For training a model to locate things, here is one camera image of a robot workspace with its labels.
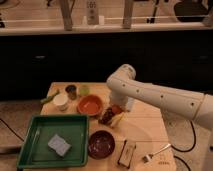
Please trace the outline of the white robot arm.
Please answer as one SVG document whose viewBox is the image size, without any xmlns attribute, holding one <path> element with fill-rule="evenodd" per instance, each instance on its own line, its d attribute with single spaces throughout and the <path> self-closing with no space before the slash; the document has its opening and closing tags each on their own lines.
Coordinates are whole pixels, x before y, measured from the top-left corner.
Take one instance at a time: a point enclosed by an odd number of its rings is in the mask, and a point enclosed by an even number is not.
<svg viewBox="0 0 213 171">
<path fill-rule="evenodd" d="M 129 64 L 123 64 L 108 77 L 106 84 L 114 93 L 182 115 L 213 130 L 213 95 L 142 83 L 136 81 L 135 76 L 135 69 Z"/>
</svg>

